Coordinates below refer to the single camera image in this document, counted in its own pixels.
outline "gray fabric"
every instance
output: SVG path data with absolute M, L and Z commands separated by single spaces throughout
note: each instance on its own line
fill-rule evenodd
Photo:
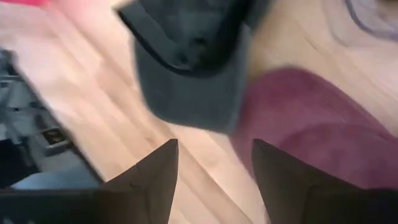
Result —
M 170 64 L 176 62 L 174 54 L 178 50 L 177 44 L 166 36 L 161 26 L 146 13 L 139 1 L 134 1 L 122 8 L 119 15 L 126 24 L 139 30 L 142 38 L 152 48 L 156 49 L 162 60 Z
M 231 132 L 238 119 L 246 83 L 250 28 L 241 26 L 228 64 L 210 78 L 193 78 L 164 68 L 136 41 L 141 88 L 149 109 L 171 123 Z
M 83 164 L 66 170 L 42 172 L 13 184 L 13 189 L 45 190 L 45 189 L 93 189 L 100 183 Z

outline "purple object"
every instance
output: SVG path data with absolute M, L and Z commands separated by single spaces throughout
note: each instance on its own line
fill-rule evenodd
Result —
M 248 86 L 231 142 L 251 174 L 255 138 L 360 187 L 398 187 L 384 176 L 398 170 L 395 138 L 349 96 L 306 70 L 282 68 Z

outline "wooden floor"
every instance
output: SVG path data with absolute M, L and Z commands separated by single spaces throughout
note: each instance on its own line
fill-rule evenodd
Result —
M 129 32 L 111 10 L 120 1 L 90 2 L 56 0 L 45 10 L 0 4 L 0 44 L 17 51 L 21 69 L 93 167 L 109 180 L 177 138 L 170 223 L 267 223 L 255 182 L 226 136 L 165 123 L 146 109 Z M 17 12 L 25 16 L 15 18 Z M 339 16 L 333 22 L 345 23 Z M 330 27 L 359 38 L 353 29 L 329 26 L 321 0 L 277 1 L 251 44 L 251 81 L 283 65 L 307 68 L 397 135 L 398 46 L 369 39 L 345 47 Z

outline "gray baseball cap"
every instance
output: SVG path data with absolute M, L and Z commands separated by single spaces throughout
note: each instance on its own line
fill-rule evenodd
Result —
M 117 9 L 134 34 L 141 89 L 165 121 L 228 133 L 246 82 L 251 32 L 268 0 L 139 0 Z

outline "pink rug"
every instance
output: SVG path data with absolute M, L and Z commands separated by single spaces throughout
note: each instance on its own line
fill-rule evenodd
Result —
M 360 187 L 398 187 L 398 144 L 367 111 L 321 77 L 282 68 L 248 86 L 231 136 L 252 174 L 251 144 L 262 139 Z

